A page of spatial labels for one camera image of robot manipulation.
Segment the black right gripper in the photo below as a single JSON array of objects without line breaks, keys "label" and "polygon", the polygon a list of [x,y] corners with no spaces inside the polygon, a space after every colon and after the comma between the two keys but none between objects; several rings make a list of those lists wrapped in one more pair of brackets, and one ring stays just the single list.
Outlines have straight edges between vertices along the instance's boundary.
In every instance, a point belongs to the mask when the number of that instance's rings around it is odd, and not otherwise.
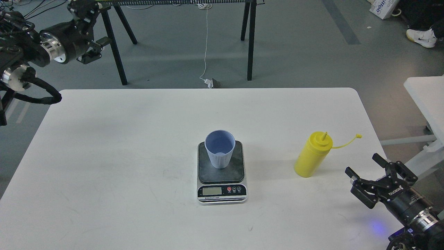
[{"label": "black right gripper", "polygon": [[369,209],[382,202],[405,227],[413,230],[432,228],[433,204],[412,188],[418,177],[401,161],[388,162],[377,153],[372,159],[384,169],[385,175],[376,181],[365,180],[347,167],[345,173],[352,181],[350,192]]}]

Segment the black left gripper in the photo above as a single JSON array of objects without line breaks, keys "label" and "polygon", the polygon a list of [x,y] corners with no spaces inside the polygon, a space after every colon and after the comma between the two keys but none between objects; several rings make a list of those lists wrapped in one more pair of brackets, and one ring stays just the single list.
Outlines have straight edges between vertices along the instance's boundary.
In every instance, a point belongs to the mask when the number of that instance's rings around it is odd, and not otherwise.
[{"label": "black left gripper", "polygon": [[67,64],[76,59],[89,64],[101,58],[103,48],[112,39],[103,37],[93,41],[93,28],[100,13],[95,0],[69,0],[68,11],[73,20],[59,23],[39,32],[42,46],[49,53],[50,60]]}]

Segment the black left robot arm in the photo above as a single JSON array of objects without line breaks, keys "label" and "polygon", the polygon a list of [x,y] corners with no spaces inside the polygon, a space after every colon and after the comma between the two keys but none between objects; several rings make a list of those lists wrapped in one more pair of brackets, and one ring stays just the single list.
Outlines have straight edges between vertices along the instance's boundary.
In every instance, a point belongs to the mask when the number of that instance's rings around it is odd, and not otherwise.
[{"label": "black left robot arm", "polygon": [[1,126],[7,125],[6,111],[13,99],[52,105],[62,95],[38,78],[31,64],[45,67],[52,61],[88,64],[101,58],[112,39],[95,41],[93,27],[108,4],[98,0],[70,0],[72,20],[37,32],[35,24],[17,11],[1,11]]}]

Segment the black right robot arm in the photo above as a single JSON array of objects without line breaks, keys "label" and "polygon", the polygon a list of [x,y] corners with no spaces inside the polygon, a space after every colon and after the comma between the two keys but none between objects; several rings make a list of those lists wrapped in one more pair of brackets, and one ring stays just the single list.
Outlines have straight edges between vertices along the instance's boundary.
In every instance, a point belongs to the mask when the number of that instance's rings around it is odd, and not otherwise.
[{"label": "black right robot arm", "polygon": [[402,228],[388,237],[388,250],[442,250],[443,220],[431,201],[413,188],[418,177],[401,161],[388,162],[375,153],[372,159],[384,169],[385,175],[376,180],[361,178],[350,167],[350,192],[369,209],[377,203],[402,224]]}]

